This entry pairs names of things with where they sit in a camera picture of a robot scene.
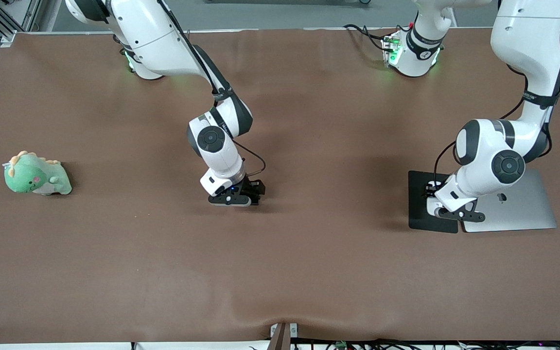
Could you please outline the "black smartphone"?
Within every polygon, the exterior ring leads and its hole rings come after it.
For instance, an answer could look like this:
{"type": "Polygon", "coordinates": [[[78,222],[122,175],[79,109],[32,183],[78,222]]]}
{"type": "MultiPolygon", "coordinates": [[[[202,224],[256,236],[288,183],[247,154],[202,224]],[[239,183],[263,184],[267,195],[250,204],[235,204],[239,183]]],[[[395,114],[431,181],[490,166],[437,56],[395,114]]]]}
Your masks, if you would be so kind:
{"type": "Polygon", "coordinates": [[[257,206],[260,199],[265,195],[266,186],[262,181],[249,181],[245,182],[242,187],[242,194],[246,195],[250,201],[251,206],[257,206]]]}

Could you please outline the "black mouse pad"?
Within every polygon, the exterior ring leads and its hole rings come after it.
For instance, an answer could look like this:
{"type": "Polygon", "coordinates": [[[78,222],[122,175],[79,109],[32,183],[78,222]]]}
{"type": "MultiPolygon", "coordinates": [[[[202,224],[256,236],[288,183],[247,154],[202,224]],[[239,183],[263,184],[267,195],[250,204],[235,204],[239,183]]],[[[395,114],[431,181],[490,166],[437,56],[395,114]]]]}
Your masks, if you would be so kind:
{"type": "Polygon", "coordinates": [[[427,199],[423,197],[424,187],[429,181],[444,181],[446,175],[409,171],[407,173],[408,190],[408,226],[412,229],[441,233],[458,233],[457,221],[441,219],[427,212],[427,199]]]}

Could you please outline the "silver closed laptop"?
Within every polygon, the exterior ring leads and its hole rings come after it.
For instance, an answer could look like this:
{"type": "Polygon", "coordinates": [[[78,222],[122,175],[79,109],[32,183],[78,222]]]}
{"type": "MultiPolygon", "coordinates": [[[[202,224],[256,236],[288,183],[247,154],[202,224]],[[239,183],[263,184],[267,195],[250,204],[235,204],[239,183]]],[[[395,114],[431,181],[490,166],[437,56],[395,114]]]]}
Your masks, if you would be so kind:
{"type": "Polygon", "coordinates": [[[484,214],[485,221],[462,223],[465,232],[557,227],[542,178],[536,169],[527,169],[513,186],[478,198],[475,210],[484,214]]]}

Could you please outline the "brown table cover mat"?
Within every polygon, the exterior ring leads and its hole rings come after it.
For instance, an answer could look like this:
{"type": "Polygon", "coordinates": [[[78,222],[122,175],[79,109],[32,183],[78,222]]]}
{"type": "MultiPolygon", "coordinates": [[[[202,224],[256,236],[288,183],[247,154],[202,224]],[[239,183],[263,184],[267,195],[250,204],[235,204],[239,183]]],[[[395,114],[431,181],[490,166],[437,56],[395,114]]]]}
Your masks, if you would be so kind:
{"type": "Polygon", "coordinates": [[[383,69],[341,30],[191,36],[255,121],[259,206],[212,206],[185,135],[212,105],[199,77],[144,81],[109,35],[22,34],[0,49],[0,343],[301,337],[560,340],[560,101],[542,174],[553,230],[437,233],[407,224],[407,173],[429,171],[523,78],[489,29],[453,29],[429,75],[383,69]],[[62,163],[71,193],[16,193],[21,151],[62,163]]]}

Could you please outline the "green dinosaur plush toy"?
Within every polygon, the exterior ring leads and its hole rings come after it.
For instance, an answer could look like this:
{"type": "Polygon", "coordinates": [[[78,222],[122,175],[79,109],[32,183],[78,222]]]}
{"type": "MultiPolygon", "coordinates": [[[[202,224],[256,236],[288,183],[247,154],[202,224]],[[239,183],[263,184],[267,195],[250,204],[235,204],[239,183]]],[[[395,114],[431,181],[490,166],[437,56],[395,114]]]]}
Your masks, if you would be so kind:
{"type": "Polygon", "coordinates": [[[38,193],[43,196],[67,195],[72,185],[60,161],[38,157],[33,152],[21,151],[5,162],[4,179],[15,193],[38,193]]]}

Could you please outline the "metal table edge bracket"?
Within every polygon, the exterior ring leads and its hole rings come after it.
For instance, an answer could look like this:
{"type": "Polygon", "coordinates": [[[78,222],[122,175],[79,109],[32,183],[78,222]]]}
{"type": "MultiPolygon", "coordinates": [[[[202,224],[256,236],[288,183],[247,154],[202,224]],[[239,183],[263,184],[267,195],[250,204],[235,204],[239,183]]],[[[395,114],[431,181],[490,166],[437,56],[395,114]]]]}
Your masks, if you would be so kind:
{"type": "Polygon", "coordinates": [[[270,327],[270,342],[267,350],[298,350],[293,339],[298,338],[297,323],[276,323],[270,327]]]}

